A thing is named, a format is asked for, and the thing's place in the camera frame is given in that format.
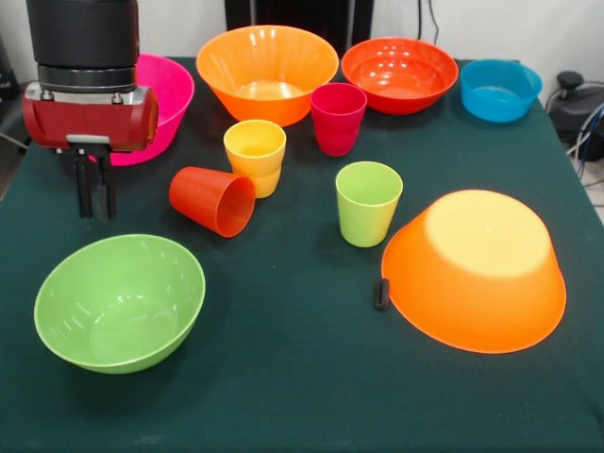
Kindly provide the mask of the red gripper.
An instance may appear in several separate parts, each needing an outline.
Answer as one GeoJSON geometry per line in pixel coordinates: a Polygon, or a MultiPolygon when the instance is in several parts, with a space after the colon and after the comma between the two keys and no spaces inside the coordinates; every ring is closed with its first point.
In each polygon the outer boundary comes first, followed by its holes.
{"type": "MultiPolygon", "coordinates": [[[[38,82],[23,95],[25,125],[32,139],[46,148],[65,149],[75,144],[103,144],[114,152],[143,150],[156,135],[159,100],[155,91],[137,87],[122,93],[52,92],[38,82]]],[[[110,155],[95,157],[99,182],[96,189],[101,214],[117,214],[117,197],[110,155]]],[[[88,157],[74,154],[79,215],[92,218],[88,157]]]]}

